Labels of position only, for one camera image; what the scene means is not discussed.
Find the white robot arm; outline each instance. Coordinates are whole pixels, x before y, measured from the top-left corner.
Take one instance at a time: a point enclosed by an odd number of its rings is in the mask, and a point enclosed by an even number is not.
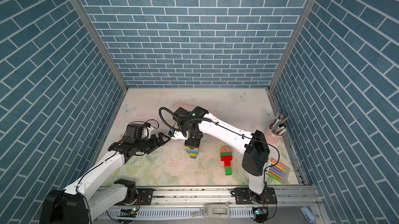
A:
[[[160,109],[162,121],[166,125],[169,125],[162,117],[162,110],[170,111],[166,108]],[[184,139],[186,140],[186,146],[198,148],[202,133],[219,138],[244,155],[242,165],[249,174],[248,187],[254,193],[262,194],[265,187],[264,170],[270,152],[262,132],[256,131],[255,133],[251,133],[249,131],[243,131],[223,122],[201,107],[196,107],[191,112],[179,108],[173,115],[175,121],[178,123],[180,122],[180,126],[182,126],[183,129],[180,131],[173,131],[172,139]]]
[[[164,120],[162,110],[173,115],[178,129]],[[201,107],[191,112],[179,108],[174,113],[161,107],[159,114],[162,121],[171,128],[169,137],[161,132],[158,137],[151,135],[153,127],[149,123],[129,124],[123,138],[113,143],[98,163],[63,190],[53,190],[46,196],[39,223],[91,223],[91,220],[116,203],[136,204],[140,199],[135,182],[119,179],[107,191],[97,189],[133,155],[149,154],[170,139],[184,139],[186,146],[199,147],[203,133],[221,139],[243,154],[242,167],[249,173],[251,199],[263,203],[264,170],[270,151],[262,132],[251,133],[233,127]]]

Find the blue brick wallpaper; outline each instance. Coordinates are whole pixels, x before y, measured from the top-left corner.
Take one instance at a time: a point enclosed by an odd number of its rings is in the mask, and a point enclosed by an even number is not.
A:
[[[317,0],[276,87],[333,223],[399,223],[399,0]]]
[[[86,171],[121,96],[68,0],[0,0],[0,223]]]
[[[129,87],[267,87],[305,0],[81,0]]]

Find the floral tablecloth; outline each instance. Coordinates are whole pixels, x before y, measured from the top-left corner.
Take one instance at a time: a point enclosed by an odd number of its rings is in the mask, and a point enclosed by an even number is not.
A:
[[[264,89],[129,89],[99,159],[113,142],[121,139],[130,122],[156,119],[160,127],[153,133],[161,131],[166,134],[168,128],[158,115],[158,109],[162,106],[172,111],[178,107],[191,111],[200,106],[232,126],[251,132],[257,129],[265,132],[274,119]],[[173,124],[172,117],[166,112],[164,117]],[[247,172],[241,166],[243,156],[235,149],[232,149],[233,174],[225,175],[219,154],[224,145],[221,140],[204,134],[197,159],[192,159],[186,152],[184,141],[171,140],[149,155],[132,157],[107,179],[104,186],[111,185],[119,178],[135,181],[139,186],[248,184]],[[280,151],[280,162],[292,168],[283,141],[275,146]],[[270,156],[277,159],[277,151],[273,148],[270,151]],[[268,176],[265,180],[269,185],[281,184]],[[297,183],[291,169],[287,184]]]

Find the pink pen holder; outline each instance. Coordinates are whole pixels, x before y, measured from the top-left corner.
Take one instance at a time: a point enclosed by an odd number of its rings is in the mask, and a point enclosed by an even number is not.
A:
[[[281,136],[276,135],[276,134],[274,134],[272,132],[272,129],[271,129],[270,125],[271,125],[271,123],[269,124],[269,127],[267,128],[267,131],[265,132],[265,138],[266,138],[267,143],[270,143],[271,145],[274,145],[274,144],[278,143],[278,141],[282,137],[284,137],[285,133],[287,133],[287,132],[284,132],[284,134],[282,134]]]

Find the toy building block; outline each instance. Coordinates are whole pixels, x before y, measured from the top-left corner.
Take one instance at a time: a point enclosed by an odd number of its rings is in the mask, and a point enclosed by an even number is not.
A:
[[[230,163],[232,159],[232,149],[229,146],[223,146],[220,149],[220,161],[224,163],[225,175],[232,175],[232,164]]]
[[[197,159],[198,148],[190,149],[186,146],[186,152],[190,155],[190,158]]]

